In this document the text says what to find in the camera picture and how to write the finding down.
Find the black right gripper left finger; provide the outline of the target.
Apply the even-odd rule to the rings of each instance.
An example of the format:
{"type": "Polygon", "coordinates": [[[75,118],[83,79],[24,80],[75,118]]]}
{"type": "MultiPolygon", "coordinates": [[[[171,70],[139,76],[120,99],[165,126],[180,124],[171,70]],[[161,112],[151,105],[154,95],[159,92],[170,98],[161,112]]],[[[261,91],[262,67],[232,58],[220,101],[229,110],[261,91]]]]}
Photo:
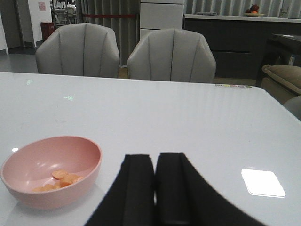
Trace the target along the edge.
{"type": "Polygon", "coordinates": [[[145,154],[126,155],[87,226],[154,225],[154,170],[145,154]]]}

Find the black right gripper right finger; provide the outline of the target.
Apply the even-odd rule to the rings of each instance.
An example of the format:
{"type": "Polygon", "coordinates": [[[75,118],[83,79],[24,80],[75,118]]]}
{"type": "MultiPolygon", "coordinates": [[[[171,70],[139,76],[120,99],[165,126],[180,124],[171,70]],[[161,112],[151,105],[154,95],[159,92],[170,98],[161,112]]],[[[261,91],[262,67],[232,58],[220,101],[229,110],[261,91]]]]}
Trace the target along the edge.
{"type": "Polygon", "coordinates": [[[161,153],[155,172],[160,226],[260,226],[226,200],[184,153],[161,153]]]}

